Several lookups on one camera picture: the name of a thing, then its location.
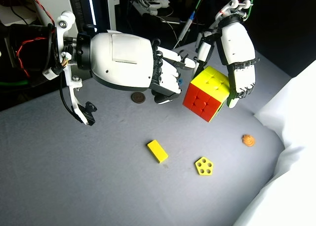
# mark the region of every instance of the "red wire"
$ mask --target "red wire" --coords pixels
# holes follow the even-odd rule
[[[17,56],[17,58],[18,58],[18,60],[19,60],[20,67],[21,67],[21,69],[24,71],[24,73],[26,74],[26,76],[27,76],[28,78],[30,78],[30,74],[28,73],[28,71],[27,71],[27,70],[24,68],[24,66],[23,66],[22,60],[21,60],[21,58],[20,58],[20,52],[21,52],[21,50],[22,50],[22,48],[23,48],[23,45],[25,45],[25,44],[27,44],[27,43],[29,43],[29,42],[33,42],[33,41],[36,41],[36,40],[42,40],[42,39],[47,39],[47,38],[37,37],[37,38],[35,38],[35,39],[23,41],[23,42],[21,43],[20,48],[19,48],[19,49],[17,50],[17,52],[16,52],[16,56]]]
[[[43,11],[45,11],[46,15],[50,18],[50,20],[51,20],[51,22],[52,22],[52,24],[53,24],[53,26],[55,28],[55,21],[53,20],[53,17],[50,15],[50,13],[47,10],[45,10],[44,6],[42,6],[42,4],[38,0],[34,0],[34,1],[40,6],[40,8]]]

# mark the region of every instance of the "small orange swirl object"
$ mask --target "small orange swirl object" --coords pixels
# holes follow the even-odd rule
[[[253,146],[256,143],[256,140],[253,136],[250,135],[243,135],[242,142],[247,145],[248,147]]]

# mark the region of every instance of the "rubik's cube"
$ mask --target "rubik's cube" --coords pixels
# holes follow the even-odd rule
[[[228,96],[227,76],[207,67],[190,82],[183,105],[210,122]]]

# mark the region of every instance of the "red cube face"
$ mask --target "red cube face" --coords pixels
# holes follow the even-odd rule
[[[211,121],[217,109],[221,106],[221,102],[190,83],[183,105],[204,120]]]

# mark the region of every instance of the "white light strip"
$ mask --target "white light strip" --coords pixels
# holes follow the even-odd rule
[[[91,15],[92,15],[92,22],[93,22],[94,25],[97,25],[97,23],[95,21],[95,15],[94,15],[94,9],[93,9],[92,0],[89,0],[89,4],[90,4]]]

